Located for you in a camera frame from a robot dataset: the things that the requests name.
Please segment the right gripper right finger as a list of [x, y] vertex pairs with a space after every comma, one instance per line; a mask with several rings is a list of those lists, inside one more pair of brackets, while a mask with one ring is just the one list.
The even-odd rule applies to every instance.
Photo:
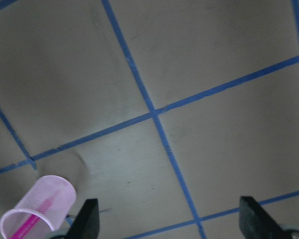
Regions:
[[240, 197], [239, 229], [246, 239], [289, 238], [289, 235], [251, 196]]

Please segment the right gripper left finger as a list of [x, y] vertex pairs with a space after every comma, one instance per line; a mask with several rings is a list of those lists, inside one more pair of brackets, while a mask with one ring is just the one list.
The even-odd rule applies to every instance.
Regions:
[[100, 232], [98, 199], [87, 199], [65, 235], [66, 239], [97, 239]]

